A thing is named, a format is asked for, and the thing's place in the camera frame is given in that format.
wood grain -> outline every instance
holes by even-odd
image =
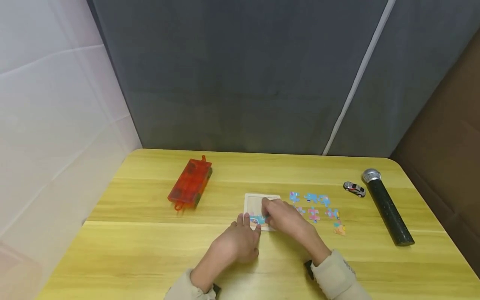
[[[213,175],[197,209],[177,213],[167,195],[188,159],[202,154]],[[343,190],[345,181],[361,183],[367,168],[382,173],[415,245],[393,244],[369,193],[361,199]],[[347,236],[334,234],[332,220],[322,215],[317,231],[342,252],[373,299],[479,298],[478,278],[389,159],[140,149],[125,159],[38,299],[162,299],[243,211],[245,193],[288,200],[290,191],[329,195]],[[300,246],[262,232],[259,249],[256,263],[234,266],[218,279],[221,299],[323,299],[305,275],[308,256]]]

black microphone handle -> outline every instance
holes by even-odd
[[[395,245],[409,246],[415,244],[382,181],[374,179],[367,185]]]

sleeve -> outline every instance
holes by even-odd
[[[355,271],[337,250],[318,267],[311,265],[313,276],[329,300],[372,300],[358,283]]]
[[[194,287],[190,281],[190,273],[192,269],[188,269],[173,284],[165,295],[164,300],[215,300],[215,292],[211,288],[208,293]]]

microphone grille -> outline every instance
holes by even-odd
[[[382,179],[382,176],[380,175],[380,172],[375,170],[375,169],[366,169],[363,174],[362,174],[362,179],[366,183],[369,183],[372,180],[375,179]]]

brown cardboard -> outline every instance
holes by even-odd
[[[392,154],[480,275],[480,31]]]

